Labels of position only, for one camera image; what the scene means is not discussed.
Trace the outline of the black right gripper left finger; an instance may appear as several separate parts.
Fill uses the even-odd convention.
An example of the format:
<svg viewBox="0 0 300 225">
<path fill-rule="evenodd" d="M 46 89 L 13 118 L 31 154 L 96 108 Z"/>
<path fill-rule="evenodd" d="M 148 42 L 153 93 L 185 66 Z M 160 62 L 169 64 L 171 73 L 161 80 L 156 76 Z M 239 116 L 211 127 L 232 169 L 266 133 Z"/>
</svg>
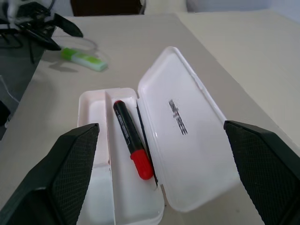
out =
<svg viewBox="0 0 300 225">
<path fill-rule="evenodd" d="M 61 135 L 0 210 L 0 225 L 76 225 L 98 141 L 92 123 Z"/>
</svg>

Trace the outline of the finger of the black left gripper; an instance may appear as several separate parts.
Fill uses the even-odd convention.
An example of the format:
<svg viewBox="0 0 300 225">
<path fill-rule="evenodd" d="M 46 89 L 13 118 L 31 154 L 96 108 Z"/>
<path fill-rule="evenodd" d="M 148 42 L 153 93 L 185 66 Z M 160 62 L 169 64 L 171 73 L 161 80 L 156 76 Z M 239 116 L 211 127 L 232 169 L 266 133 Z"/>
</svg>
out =
<svg viewBox="0 0 300 225">
<path fill-rule="evenodd" d="M 37 30 L 28 30 L 24 29 L 21 30 L 21 33 L 26 36 L 28 39 L 38 43 L 43 48 L 50 50 L 50 51 L 60 51 L 61 47 L 52 40 L 51 37 L 48 37 L 47 35 L 43 34 L 40 31 Z"/>
<path fill-rule="evenodd" d="M 73 37 L 78 37 L 78 38 L 83 37 L 83 33 L 73 22 L 67 20 L 66 18 L 62 17 L 59 14 L 54 14 L 53 24 L 61 28 L 65 33 Z"/>
</svg>

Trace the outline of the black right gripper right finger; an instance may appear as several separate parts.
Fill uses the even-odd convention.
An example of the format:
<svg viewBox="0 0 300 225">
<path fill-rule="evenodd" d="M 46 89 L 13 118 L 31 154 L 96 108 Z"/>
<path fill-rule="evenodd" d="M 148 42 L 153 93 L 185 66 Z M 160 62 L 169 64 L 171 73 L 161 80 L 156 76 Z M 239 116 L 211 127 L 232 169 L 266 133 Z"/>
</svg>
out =
<svg viewBox="0 0 300 225">
<path fill-rule="evenodd" d="M 275 133 L 227 120 L 240 180 L 265 225 L 300 225 L 300 157 Z"/>
</svg>

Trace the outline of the green marker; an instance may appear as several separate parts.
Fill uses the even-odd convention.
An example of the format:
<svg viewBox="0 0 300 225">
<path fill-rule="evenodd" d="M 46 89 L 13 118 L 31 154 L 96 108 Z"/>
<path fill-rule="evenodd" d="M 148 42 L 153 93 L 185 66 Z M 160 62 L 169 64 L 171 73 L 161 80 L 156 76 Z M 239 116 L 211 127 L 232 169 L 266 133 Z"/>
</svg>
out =
<svg viewBox="0 0 300 225">
<path fill-rule="evenodd" d="M 108 64 L 101 59 L 72 48 L 62 48 L 60 56 L 65 60 L 98 72 L 101 72 L 108 67 Z"/>
</svg>

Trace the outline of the white plastic pencil case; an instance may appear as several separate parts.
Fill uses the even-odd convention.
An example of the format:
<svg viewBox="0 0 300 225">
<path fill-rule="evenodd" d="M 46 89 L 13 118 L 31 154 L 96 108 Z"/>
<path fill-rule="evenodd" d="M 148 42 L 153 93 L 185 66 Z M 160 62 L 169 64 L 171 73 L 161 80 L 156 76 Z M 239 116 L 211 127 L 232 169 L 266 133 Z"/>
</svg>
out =
<svg viewBox="0 0 300 225">
<path fill-rule="evenodd" d="M 143 180 L 113 104 L 126 104 L 155 175 Z M 138 89 L 90 90 L 78 126 L 99 125 L 88 191 L 77 225 L 158 225 L 165 204 L 189 212 L 239 182 L 225 116 L 176 47 L 162 51 Z"/>
</svg>

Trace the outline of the red capped black marker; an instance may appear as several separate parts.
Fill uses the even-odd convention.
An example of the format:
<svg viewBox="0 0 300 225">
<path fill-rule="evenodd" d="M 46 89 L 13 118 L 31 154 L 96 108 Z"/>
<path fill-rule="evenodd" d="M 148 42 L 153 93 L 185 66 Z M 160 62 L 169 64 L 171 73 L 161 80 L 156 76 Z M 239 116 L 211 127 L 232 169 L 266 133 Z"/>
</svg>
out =
<svg viewBox="0 0 300 225">
<path fill-rule="evenodd" d="M 143 180 L 151 179 L 154 176 L 153 167 L 126 104 L 118 100 L 113 104 L 113 110 L 130 152 L 130 159 L 134 162 L 138 175 Z"/>
</svg>

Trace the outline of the dark brown chair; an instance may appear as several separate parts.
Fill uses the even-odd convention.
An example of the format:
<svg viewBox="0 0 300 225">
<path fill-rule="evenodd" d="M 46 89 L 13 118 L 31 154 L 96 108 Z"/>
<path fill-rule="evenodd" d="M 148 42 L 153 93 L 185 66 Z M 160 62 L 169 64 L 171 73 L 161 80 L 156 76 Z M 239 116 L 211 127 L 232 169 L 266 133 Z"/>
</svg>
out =
<svg viewBox="0 0 300 225">
<path fill-rule="evenodd" d="M 70 0 L 74 16 L 137 15 L 140 0 Z"/>
</svg>

